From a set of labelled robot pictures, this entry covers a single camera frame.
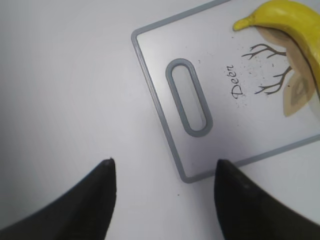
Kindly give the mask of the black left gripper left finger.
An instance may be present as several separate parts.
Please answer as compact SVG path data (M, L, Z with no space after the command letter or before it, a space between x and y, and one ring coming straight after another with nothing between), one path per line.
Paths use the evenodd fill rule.
M117 199L114 159L101 161L79 183L38 212L1 229L2 240L103 240Z

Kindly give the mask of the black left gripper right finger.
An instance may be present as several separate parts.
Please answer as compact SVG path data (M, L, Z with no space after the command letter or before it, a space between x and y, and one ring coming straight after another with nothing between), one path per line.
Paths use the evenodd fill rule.
M319 224L259 187L229 160L217 162L214 204L226 240L318 240Z

